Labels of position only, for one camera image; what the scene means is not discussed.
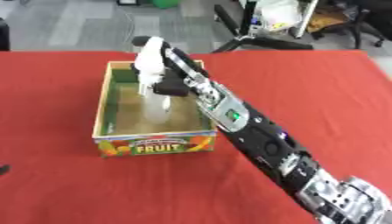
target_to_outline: white object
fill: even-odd
[[[165,65],[161,56],[164,40],[152,37],[137,55],[135,68],[139,74],[139,94],[143,97],[143,115],[152,123],[164,123],[170,115],[170,96],[154,94],[152,85],[162,80]]]
[[[247,5],[247,1],[248,0],[240,0],[240,4],[241,4],[242,8],[245,9],[245,6]]]
[[[297,0],[260,0],[255,7],[260,15],[262,32],[279,32],[296,26],[302,20]]]

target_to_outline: desk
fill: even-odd
[[[102,77],[123,52],[0,52],[2,224],[315,223],[218,135],[205,153],[103,159],[91,140]],[[336,178],[392,196],[392,84],[362,52],[194,55]]]

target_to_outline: chair wheel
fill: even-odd
[[[321,32],[315,31],[315,32],[313,32],[313,33],[311,34],[311,36],[312,36],[314,39],[319,40],[319,39],[322,39],[322,38],[324,37],[324,34],[322,34]]]
[[[379,40],[379,41],[375,42],[374,46],[382,47],[382,44],[384,44],[384,40]]]

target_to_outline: green object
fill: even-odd
[[[228,119],[230,119],[232,122],[235,122],[236,120],[238,120],[238,118],[240,118],[240,115],[235,112],[234,110],[230,109],[227,113],[226,116],[228,117]]]
[[[152,2],[161,9],[174,7],[179,4],[179,0],[152,0]]]

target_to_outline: wooden box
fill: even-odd
[[[201,114],[193,95],[172,97],[171,115],[163,124],[144,118],[131,64],[108,63],[93,132],[102,156],[211,151],[217,130]]]

